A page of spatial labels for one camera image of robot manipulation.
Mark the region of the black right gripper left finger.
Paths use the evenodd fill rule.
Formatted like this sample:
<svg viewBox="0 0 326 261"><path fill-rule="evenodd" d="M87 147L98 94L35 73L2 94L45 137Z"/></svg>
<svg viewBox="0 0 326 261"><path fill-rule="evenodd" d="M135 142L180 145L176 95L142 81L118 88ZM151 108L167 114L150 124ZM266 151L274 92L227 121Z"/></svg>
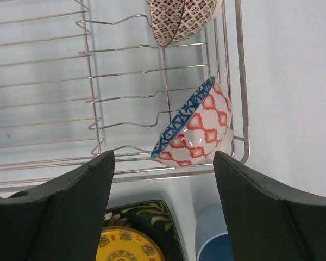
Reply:
<svg viewBox="0 0 326 261"><path fill-rule="evenodd" d="M0 197L0 260L95 260L114 169L114 153L106 151Z"/></svg>

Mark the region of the black floral square plate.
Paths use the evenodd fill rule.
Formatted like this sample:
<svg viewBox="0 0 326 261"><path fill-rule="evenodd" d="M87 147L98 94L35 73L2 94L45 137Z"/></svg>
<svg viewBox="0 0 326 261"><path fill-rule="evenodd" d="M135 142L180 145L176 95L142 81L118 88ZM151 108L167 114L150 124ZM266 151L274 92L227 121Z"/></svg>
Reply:
<svg viewBox="0 0 326 261"><path fill-rule="evenodd" d="M185 260L177 228L167 204L150 200L109 208L103 227L124 226L142 232L152 239L166 260Z"/></svg>

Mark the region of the blue rim red pattern bowl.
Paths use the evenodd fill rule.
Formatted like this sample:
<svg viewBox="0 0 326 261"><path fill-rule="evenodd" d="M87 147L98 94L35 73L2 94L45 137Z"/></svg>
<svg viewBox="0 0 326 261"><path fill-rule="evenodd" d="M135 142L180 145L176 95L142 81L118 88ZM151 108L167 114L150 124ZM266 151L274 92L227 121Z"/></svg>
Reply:
<svg viewBox="0 0 326 261"><path fill-rule="evenodd" d="M160 133L150 159L183 168L211 163L233 139L231 101L214 76L208 78Z"/></svg>

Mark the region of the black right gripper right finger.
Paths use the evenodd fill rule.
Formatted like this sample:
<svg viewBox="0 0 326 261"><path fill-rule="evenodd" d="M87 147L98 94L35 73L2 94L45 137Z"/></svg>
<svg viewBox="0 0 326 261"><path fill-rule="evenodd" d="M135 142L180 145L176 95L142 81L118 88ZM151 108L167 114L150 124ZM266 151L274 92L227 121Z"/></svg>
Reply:
<svg viewBox="0 0 326 261"><path fill-rule="evenodd" d="M235 260L326 260L326 197L276 181L221 151L213 166Z"/></svg>

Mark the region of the brown white patterned bowl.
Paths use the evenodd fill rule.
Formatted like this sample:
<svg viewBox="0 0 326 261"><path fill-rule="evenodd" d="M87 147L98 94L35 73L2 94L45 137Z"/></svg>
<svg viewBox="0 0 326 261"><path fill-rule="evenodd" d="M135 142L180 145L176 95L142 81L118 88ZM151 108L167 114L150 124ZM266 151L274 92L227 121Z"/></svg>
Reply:
<svg viewBox="0 0 326 261"><path fill-rule="evenodd" d="M221 11L222 0L151 0L149 14L157 44L166 47L198 34Z"/></svg>

